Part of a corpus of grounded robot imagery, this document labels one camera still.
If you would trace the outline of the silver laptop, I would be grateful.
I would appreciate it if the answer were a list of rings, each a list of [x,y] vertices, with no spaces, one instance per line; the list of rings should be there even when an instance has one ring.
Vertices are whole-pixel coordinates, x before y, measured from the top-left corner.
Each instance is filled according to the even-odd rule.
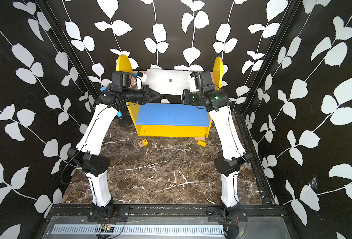
[[[164,95],[181,96],[184,90],[190,90],[191,71],[148,69],[144,85]]]

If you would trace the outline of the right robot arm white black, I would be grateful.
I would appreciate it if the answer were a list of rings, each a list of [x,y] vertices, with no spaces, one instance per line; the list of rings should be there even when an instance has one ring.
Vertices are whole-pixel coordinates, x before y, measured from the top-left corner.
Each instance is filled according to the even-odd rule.
[[[192,72],[190,80],[195,84],[195,90],[184,90],[182,103],[206,110],[215,124],[222,145],[222,156],[214,160],[222,182],[221,214],[229,221],[243,214],[238,197],[238,176],[240,165],[247,161],[246,151],[238,137],[225,90],[216,89],[208,71]]]

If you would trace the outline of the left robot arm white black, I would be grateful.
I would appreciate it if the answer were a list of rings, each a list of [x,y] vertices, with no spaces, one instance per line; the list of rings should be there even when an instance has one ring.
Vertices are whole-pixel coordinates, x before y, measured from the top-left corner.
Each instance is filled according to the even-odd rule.
[[[110,159],[100,155],[101,147],[113,119],[122,117],[121,111],[127,103],[144,105],[160,97],[145,83],[146,79],[147,75],[143,72],[113,72],[112,82],[101,90],[96,100],[93,117],[82,139],[67,152],[90,184],[92,216],[101,219],[113,217],[113,198],[107,182]]]

